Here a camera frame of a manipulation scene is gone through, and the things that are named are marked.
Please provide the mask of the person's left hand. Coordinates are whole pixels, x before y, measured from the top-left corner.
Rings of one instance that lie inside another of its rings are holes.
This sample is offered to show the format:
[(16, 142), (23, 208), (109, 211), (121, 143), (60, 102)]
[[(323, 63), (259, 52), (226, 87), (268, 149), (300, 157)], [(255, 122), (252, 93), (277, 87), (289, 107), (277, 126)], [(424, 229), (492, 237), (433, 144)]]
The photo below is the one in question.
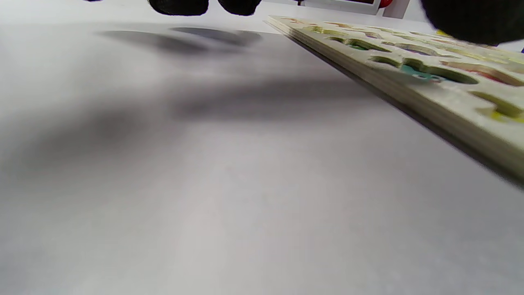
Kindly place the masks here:
[[(251, 16), (262, 0), (218, 0), (230, 14)], [(157, 13), (199, 16), (209, 0), (148, 0)], [(434, 28), (455, 39), (482, 45), (523, 40), (523, 0), (420, 0)]]

